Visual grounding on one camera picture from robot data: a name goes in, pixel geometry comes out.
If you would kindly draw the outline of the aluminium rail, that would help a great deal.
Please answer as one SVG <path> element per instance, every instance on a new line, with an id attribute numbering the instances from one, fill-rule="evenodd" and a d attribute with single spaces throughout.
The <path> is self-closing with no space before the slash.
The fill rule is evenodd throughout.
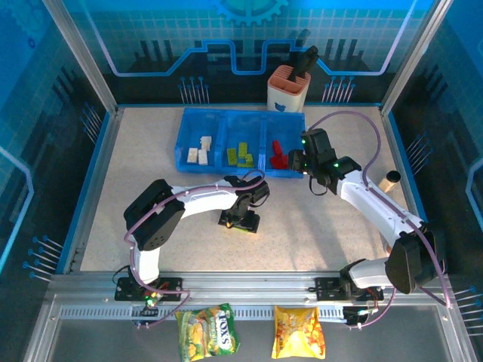
<path id="1" fill-rule="evenodd" d="M 163 278 L 181 278 L 190 292 L 189 304 L 274 305 L 316 303 L 309 288 L 316 278 L 338 278 L 337 271 L 165 271 Z M 116 285 L 112 272 L 79 272 L 55 275 L 46 297 L 72 304 L 114 302 Z"/>

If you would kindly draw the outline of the black handled knife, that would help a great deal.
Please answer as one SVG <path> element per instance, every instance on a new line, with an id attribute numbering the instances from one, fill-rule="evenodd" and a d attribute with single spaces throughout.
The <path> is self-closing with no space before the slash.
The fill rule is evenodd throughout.
<path id="1" fill-rule="evenodd" d="M 317 63 L 318 59 L 318 48 L 313 45 L 303 52 L 288 76 L 288 80 L 295 82 L 297 78 L 306 78 L 306 73 Z"/>

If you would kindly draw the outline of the aluminium frame post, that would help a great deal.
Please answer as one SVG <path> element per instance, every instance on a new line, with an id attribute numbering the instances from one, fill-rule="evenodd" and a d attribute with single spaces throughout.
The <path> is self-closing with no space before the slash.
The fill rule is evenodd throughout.
<path id="1" fill-rule="evenodd" d="M 388 91 L 386 92 L 381 103 L 381 115 L 387 116 L 395 105 L 397 99 L 405 89 L 406 84 L 410 80 L 421 61 L 423 55 L 427 52 L 429 45 L 435 36 L 438 28 L 445 19 L 454 0 L 434 0 L 429 13 L 422 22 L 414 41 L 408 49 L 394 79 L 392 80 Z"/>
<path id="2" fill-rule="evenodd" d="M 116 115 L 118 104 L 97 66 L 85 40 L 62 0 L 42 0 L 69 49 L 110 115 Z"/>

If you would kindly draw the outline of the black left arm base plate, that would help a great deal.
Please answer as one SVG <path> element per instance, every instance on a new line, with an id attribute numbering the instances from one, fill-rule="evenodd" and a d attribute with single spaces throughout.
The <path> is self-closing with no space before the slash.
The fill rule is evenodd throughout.
<path id="1" fill-rule="evenodd" d="M 150 287 L 174 291 L 175 294 L 154 294 L 138 284 L 132 277 L 119 278 L 116 283 L 114 299 L 121 302 L 147 302 L 148 300 L 151 300 L 152 303 L 157 301 L 179 302 L 182 281 L 181 278 L 157 278 L 149 283 Z"/>

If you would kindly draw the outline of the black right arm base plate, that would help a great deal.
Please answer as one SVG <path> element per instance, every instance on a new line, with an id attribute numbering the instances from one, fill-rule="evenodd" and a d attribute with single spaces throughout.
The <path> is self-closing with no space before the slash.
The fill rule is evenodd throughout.
<path id="1" fill-rule="evenodd" d="M 376 287 L 362 289 L 342 277 L 316 278 L 312 291 L 318 301 L 382 302 L 384 300 L 382 290 Z"/>

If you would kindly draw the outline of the spice jar black lid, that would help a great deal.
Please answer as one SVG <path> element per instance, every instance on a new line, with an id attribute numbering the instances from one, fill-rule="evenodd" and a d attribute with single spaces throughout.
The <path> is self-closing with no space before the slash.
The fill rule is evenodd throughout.
<path id="1" fill-rule="evenodd" d="M 384 193 L 388 193 L 397 186 L 400 180 L 401 180 L 401 174 L 397 170 L 391 170 L 379 182 L 378 187 Z"/>

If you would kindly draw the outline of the yellow snack bag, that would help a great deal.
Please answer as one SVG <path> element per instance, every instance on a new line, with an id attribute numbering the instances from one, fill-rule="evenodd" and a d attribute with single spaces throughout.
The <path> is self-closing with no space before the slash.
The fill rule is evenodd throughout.
<path id="1" fill-rule="evenodd" d="M 276 306 L 273 359 L 310 357 L 324 360 L 325 336 L 318 320 L 318 307 L 286 308 Z"/>

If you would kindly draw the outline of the white knife block pink top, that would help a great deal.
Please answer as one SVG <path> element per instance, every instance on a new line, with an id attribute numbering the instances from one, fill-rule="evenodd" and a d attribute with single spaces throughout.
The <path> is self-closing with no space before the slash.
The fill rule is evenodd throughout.
<path id="1" fill-rule="evenodd" d="M 311 75 L 304 72 L 294 81 L 288 79 L 292 66 L 280 65 L 267 81 L 267 109 L 274 112 L 302 112 Z"/>

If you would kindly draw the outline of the green candy bag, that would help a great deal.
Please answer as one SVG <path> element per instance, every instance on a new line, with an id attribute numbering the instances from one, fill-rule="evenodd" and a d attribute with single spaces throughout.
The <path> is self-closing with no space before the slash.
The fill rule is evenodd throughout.
<path id="1" fill-rule="evenodd" d="M 182 362 L 235 354 L 240 341 L 229 303 L 175 313 Z"/>

